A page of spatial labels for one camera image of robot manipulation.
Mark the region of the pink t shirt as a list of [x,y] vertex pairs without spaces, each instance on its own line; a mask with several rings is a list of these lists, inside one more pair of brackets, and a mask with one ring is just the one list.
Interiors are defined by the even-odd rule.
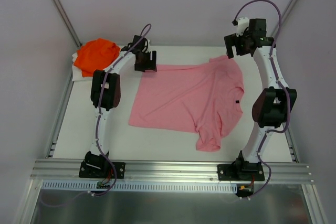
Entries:
[[227,56],[200,65],[158,65],[142,74],[129,125],[197,133],[196,149],[216,152],[243,115],[243,74]]

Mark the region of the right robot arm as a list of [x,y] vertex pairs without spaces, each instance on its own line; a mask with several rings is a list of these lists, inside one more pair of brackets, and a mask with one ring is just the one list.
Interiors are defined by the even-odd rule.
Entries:
[[263,181],[261,161],[267,143],[280,128],[289,126],[290,113],[297,98],[295,89],[288,87],[279,69],[275,40],[266,35],[265,19],[242,17],[233,21],[236,33],[224,38],[227,55],[251,55],[257,65],[262,92],[253,104],[251,115],[254,127],[246,146],[230,165],[218,165],[221,181]]

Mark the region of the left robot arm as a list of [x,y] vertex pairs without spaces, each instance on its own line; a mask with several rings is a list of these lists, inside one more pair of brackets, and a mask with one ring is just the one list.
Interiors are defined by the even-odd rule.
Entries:
[[81,178],[123,178],[125,163],[109,160],[111,121],[113,111],[121,99],[122,68],[135,60],[135,71],[156,71],[156,51],[148,50],[149,42],[144,35],[135,35],[133,41],[123,47],[120,56],[107,70],[93,74],[90,99],[95,108],[94,138],[79,170]]

